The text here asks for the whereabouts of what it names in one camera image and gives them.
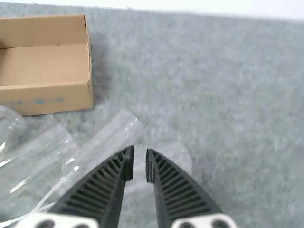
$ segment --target gray carpet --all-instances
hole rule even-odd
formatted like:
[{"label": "gray carpet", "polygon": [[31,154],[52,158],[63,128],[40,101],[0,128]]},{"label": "gray carpet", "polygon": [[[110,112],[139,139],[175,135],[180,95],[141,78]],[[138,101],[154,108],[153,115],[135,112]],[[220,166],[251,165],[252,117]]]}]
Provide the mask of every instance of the gray carpet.
[{"label": "gray carpet", "polygon": [[[2,17],[61,13],[88,17],[96,105],[131,110],[151,144],[180,138],[241,228],[303,226],[303,23],[0,3]],[[82,141],[102,115],[56,118]],[[124,207],[123,226],[155,220],[151,200]]]}]

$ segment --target screw hole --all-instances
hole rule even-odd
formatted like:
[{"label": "screw hole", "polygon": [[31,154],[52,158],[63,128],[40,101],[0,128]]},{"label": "screw hole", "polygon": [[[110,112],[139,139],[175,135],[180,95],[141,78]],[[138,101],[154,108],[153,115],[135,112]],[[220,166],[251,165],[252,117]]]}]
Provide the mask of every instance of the screw hole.
[{"label": "screw hole", "polygon": [[52,220],[45,220],[36,225],[35,228],[53,228],[55,223]]},{"label": "screw hole", "polygon": [[230,228],[230,226],[222,221],[222,220],[215,220],[213,223],[212,223],[212,227],[213,228]]},{"label": "screw hole", "polygon": [[195,226],[189,222],[183,222],[182,224],[180,224],[179,228],[195,228]]}]

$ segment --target cardboard flap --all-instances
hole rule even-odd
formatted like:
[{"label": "cardboard flap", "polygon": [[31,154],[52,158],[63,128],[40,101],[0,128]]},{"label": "cardboard flap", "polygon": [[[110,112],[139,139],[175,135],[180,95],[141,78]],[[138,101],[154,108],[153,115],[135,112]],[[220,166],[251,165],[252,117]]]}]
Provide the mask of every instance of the cardboard flap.
[{"label": "cardboard flap", "polygon": [[84,15],[1,19],[0,48],[86,42]]}]

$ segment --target cardboard box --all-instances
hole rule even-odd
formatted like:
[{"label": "cardboard box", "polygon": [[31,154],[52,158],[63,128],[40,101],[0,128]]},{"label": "cardboard box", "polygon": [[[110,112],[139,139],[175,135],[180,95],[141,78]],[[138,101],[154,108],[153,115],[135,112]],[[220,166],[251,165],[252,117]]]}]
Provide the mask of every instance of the cardboard box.
[{"label": "cardboard box", "polygon": [[0,104],[23,115],[93,107],[85,15],[0,19]]}]

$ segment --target white wall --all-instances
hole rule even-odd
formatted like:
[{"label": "white wall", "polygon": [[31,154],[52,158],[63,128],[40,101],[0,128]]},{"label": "white wall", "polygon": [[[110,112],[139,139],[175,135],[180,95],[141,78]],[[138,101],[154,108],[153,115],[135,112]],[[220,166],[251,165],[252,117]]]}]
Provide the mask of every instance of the white wall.
[{"label": "white wall", "polygon": [[55,5],[304,19],[304,0],[0,0]]}]

